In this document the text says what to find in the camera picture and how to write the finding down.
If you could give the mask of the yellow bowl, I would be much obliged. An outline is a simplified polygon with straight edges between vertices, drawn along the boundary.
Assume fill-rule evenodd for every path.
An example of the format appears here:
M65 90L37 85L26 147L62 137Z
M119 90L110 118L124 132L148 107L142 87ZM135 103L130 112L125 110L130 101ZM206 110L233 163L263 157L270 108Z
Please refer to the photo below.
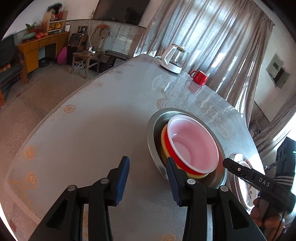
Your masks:
M201 179L206 177L208 174L197 173L196 171L189 169L188 166L186 166L181 162L180 158L175 154L173 148L171 147L170 141L168 139L167 127L168 125L165 125L161 132L161 145L162 145L161 154L162 154L162 159L164 164L166 164L168 157L173 157L176 162L181 163L182 167L184 167L184 171L187 173L187 175L190 178Z

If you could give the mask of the pink bag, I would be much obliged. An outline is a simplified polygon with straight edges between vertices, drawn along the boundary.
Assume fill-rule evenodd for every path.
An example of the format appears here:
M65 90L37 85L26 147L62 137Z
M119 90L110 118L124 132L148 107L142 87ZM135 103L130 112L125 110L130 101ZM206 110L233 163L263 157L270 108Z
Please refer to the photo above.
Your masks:
M67 62L67 47L63 47L63 49L58 54L57 63L61 65L65 65L66 62Z

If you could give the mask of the wooden chair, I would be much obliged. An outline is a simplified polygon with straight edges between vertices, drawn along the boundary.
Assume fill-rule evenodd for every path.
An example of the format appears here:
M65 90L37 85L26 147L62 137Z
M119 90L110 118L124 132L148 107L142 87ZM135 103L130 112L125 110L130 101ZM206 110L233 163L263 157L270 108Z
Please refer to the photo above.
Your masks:
M96 72L99 71L101 56L105 42L110 34L110 26L99 24L94 29L90 43L86 50L73 53L71 74L75 73L76 67L84 67L84 78L88 78L88 70L90 67L96 66Z

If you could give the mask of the floral lace tablecloth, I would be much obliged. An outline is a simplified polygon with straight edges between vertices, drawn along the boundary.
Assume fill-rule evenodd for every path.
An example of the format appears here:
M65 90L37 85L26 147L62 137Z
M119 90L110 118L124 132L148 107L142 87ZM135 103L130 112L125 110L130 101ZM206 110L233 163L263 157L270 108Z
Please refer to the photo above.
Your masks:
M123 156L130 171L118 207L109 210L115 240L181 240L186 209L147 145L152 115L177 108L202 120L226 156L243 154L257 171L263 165L236 109L187 73L172 74L140 55L83 85L32 131L4 180L3 205L18 240L28 240L40 220L71 184L89 186L107 176Z

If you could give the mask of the side curtain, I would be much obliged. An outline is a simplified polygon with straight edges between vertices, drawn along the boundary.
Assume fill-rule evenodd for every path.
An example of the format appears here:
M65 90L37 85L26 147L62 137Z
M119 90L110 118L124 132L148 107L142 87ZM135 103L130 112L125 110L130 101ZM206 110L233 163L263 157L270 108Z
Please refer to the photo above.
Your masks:
M253 138L259 156L263 159L287 136L295 125L295 90L278 111L271 123Z

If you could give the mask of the white glass electric kettle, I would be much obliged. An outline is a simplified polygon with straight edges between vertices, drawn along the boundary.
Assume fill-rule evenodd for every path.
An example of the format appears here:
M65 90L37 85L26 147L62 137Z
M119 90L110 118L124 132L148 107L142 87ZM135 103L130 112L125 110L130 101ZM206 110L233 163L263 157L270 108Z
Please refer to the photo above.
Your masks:
M189 52L182 46L170 44L165 52L161 56L156 56L155 59L169 72L180 74L188 55Z

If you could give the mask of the red plastic bowl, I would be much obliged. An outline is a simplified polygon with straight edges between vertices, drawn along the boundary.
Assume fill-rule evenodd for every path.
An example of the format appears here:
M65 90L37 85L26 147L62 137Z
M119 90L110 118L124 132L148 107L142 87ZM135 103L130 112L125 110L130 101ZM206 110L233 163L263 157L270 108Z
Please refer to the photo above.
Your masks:
M219 163L218 147L199 121L187 115L175 115L168 122L167 135L183 164L200 174L215 171Z

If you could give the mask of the red mug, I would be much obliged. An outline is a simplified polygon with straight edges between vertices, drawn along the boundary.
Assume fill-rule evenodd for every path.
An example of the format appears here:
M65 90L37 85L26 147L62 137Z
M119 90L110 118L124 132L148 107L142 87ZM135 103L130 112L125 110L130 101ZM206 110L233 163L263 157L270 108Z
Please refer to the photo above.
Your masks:
M200 71L200 70L194 70L190 73L190 77L193 79L193 81L200 85L200 86L203 86L206 84L207 82L207 79L208 79L208 76Z

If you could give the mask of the small white floral plate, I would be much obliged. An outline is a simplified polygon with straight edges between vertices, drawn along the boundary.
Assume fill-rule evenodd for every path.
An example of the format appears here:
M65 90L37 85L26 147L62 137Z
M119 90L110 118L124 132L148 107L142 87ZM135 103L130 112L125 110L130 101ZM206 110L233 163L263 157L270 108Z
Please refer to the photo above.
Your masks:
M235 177L235 185L240 203L247 210L253 209L253 201L258 196L258 190L239 177Z

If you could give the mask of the stainless steel basin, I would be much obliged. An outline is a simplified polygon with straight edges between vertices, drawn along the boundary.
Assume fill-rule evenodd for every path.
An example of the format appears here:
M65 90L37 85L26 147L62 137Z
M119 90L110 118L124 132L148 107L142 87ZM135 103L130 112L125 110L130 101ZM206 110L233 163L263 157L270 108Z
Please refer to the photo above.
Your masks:
M197 120L203 127L207 129L207 131L211 134L215 143L218 147L219 151L219 164L216 170L206 177L199 180L204 186L211 188L219 188L222 185L226 185L226 180L228 176L228 171L222 165L223 160L226 158L224 150L222 148L221 143L218 138L214 135L214 133L210 130L210 128L198 117L193 115L192 113L186 112L177 108L165 108L158 110L156 113L152 115L147 125L147 144L149 147L149 151L151 157L158 168L161 175L164 177L166 181L168 181L168 175L166 171L166 166L162 160L161 156L161 132L164 126L169 122L169 120L178 114L184 114L192 117Z

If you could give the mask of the large floral rimmed plate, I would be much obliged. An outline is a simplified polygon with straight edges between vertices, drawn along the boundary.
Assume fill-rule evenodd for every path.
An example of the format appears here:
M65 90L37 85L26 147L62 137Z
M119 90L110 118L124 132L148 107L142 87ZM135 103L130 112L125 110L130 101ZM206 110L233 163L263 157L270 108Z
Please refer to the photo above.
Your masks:
M233 153L229 158L244 167L252 169L251 163L243 156L243 154ZM250 213L254 208L253 201L258 196L258 190L230 172L228 177L232 193L236 196L246 211Z

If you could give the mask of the wooden desk cabinet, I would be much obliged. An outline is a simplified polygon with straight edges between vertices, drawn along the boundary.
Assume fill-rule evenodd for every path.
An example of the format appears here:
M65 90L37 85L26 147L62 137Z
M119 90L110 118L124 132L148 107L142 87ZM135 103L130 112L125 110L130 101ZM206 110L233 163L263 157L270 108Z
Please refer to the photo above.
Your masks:
M68 45L69 32L62 32L55 35L48 35L41 39L25 41L17 45L22 55L22 72L21 78L23 83L29 83L28 73L39 68L39 51L44 49L45 57L57 59L60 51Z

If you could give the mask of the beige window curtain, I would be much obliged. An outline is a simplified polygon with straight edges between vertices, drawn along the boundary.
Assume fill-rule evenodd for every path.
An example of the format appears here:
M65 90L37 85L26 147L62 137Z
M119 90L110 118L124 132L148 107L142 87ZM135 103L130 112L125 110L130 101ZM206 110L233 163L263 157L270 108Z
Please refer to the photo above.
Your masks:
M207 86L249 124L273 26L253 1L163 1L134 54L155 57L170 44L184 47L183 71L204 72Z

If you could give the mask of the black wall television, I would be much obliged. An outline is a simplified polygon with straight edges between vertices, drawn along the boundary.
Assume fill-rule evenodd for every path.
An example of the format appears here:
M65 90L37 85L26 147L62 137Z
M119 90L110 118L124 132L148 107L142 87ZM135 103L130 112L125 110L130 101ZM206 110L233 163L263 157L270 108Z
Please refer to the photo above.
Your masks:
M138 25L149 2L149 0L100 0L93 19Z

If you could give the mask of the wall electrical box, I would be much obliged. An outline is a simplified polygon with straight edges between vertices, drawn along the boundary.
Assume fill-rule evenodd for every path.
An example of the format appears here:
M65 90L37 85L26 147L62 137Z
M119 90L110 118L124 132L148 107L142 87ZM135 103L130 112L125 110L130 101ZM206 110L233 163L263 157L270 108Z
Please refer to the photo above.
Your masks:
M278 57L277 54L274 54L270 63L266 68L267 74L271 78L275 87L282 89L284 84L287 82L290 74L286 72L283 67L283 61Z

